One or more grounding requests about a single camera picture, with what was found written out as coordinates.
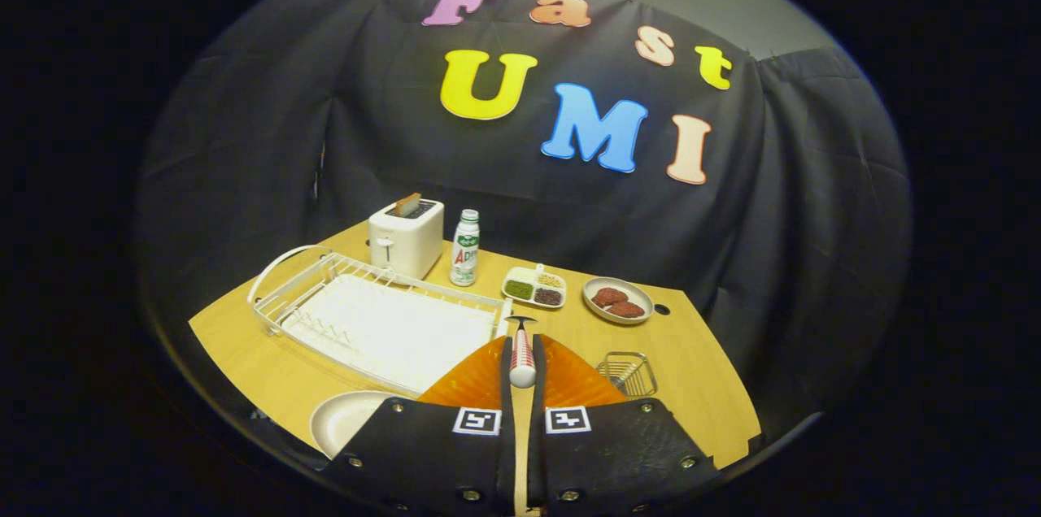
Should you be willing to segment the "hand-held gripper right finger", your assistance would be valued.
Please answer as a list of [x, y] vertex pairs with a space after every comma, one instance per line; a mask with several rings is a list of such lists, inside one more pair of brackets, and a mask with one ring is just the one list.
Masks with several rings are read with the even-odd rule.
[[543, 516], [664, 516], [721, 479], [664, 402], [625, 398], [543, 334], [531, 344], [529, 506]]

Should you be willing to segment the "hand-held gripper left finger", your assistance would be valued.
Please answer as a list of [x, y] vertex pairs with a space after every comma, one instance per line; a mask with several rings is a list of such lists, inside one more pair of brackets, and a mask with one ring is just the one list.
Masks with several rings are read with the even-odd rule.
[[385, 516], [510, 516], [516, 428], [508, 399], [509, 337], [473, 353], [443, 377], [472, 384], [482, 402], [450, 405], [446, 391], [380, 402], [322, 470], [327, 484]]

